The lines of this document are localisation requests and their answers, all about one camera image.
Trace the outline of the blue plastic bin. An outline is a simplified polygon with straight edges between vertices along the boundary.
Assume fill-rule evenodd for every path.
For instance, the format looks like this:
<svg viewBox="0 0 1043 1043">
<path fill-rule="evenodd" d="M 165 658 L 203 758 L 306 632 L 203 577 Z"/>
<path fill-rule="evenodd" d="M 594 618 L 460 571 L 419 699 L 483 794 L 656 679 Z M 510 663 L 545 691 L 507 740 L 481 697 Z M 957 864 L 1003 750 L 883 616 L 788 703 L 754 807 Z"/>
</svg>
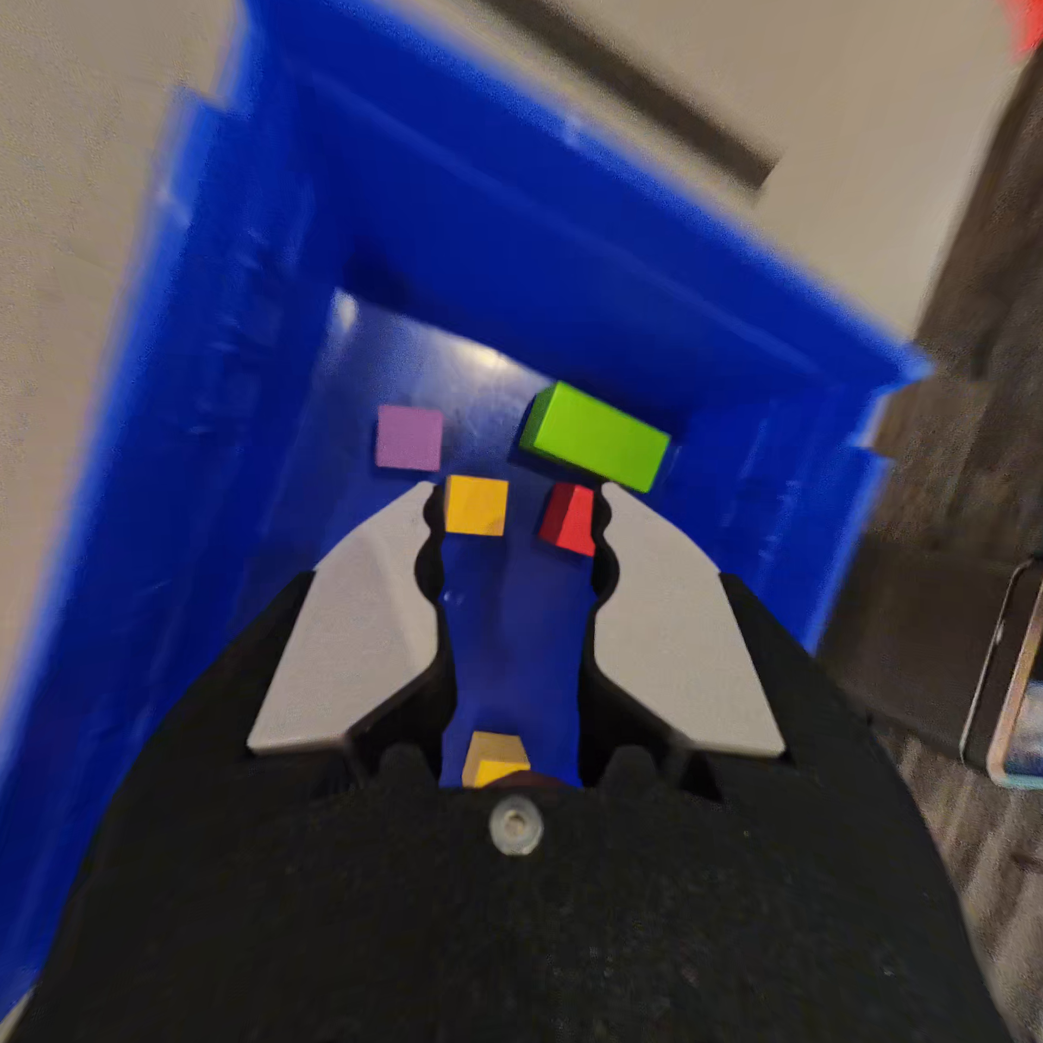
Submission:
<svg viewBox="0 0 1043 1043">
<path fill-rule="evenodd" d="M 646 502 L 814 650 L 924 356 L 563 103 L 370 2 L 246 2 L 228 100 L 178 101 L 99 416 L 2 741 L 2 1014 L 163 715 L 299 573 L 423 476 L 375 413 L 438 410 L 502 539 L 444 545 L 444 739 L 577 776 L 590 564 L 538 538 L 524 453 L 561 381 L 668 433 Z"/>
</svg>

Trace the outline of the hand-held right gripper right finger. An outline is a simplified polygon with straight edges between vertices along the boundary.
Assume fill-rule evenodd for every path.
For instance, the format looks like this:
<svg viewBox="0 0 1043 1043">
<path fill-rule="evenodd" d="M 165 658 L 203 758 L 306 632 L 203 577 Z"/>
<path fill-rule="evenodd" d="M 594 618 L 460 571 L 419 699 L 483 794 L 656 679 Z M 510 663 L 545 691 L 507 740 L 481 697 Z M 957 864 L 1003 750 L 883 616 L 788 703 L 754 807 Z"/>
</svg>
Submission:
<svg viewBox="0 0 1043 1043">
<path fill-rule="evenodd" d="M 614 483 L 595 494 L 595 604 L 579 671 L 579 769 L 621 747 L 685 771 L 712 753 L 776 759 L 787 744 L 711 557 Z"/>
</svg>

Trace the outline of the purple wooden block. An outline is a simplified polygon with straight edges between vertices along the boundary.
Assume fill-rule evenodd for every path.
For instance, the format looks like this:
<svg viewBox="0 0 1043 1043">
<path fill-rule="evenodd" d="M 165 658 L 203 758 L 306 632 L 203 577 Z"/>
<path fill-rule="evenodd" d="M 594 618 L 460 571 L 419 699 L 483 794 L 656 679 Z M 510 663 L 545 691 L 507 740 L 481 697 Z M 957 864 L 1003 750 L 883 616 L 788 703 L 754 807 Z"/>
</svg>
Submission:
<svg viewBox="0 0 1043 1043">
<path fill-rule="evenodd" d="M 375 467 L 440 472 L 443 435 L 439 410 L 383 404 L 375 413 Z"/>
</svg>

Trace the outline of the green wooden block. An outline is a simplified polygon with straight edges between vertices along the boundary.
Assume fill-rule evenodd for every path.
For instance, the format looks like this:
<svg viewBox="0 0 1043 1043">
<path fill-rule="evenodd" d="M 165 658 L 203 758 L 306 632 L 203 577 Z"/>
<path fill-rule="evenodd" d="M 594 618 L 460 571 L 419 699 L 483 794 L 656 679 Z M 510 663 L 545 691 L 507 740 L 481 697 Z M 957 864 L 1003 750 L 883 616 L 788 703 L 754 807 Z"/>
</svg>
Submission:
<svg viewBox="0 0 1043 1043">
<path fill-rule="evenodd" d="M 671 438 L 605 401 L 556 382 L 533 399 L 518 441 L 529 453 L 647 493 Z"/>
</svg>

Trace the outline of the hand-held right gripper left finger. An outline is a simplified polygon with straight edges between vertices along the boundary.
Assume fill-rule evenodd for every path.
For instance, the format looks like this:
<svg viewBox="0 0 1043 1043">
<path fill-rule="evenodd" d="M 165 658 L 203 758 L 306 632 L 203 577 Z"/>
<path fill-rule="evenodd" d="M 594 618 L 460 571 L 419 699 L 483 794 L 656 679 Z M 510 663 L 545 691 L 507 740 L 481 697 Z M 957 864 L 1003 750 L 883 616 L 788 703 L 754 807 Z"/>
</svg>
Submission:
<svg viewBox="0 0 1043 1043">
<path fill-rule="evenodd" d="M 254 755 L 348 753 L 374 771 L 389 748 L 442 769 L 450 723 L 450 635 L 441 604 L 444 491 L 418 483 L 314 567 L 254 718 Z"/>
</svg>

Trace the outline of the grey desk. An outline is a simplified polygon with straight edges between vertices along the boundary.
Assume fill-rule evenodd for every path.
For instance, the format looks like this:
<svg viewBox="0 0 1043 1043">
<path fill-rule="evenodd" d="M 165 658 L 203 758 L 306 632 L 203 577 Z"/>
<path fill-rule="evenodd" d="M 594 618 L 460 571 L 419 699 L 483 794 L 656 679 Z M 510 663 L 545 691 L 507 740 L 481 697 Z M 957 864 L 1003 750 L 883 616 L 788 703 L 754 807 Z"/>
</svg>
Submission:
<svg viewBox="0 0 1043 1043">
<path fill-rule="evenodd" d="M 1026 2 L 558 2 L 779 156 L 757 193 L 484 2 L 385 2 L 914 330 L 1028 62 Z M 2 703 L 145 256 L 185 91 L 231 102 L 243 2 L 2 2 Z"/>
</svg>

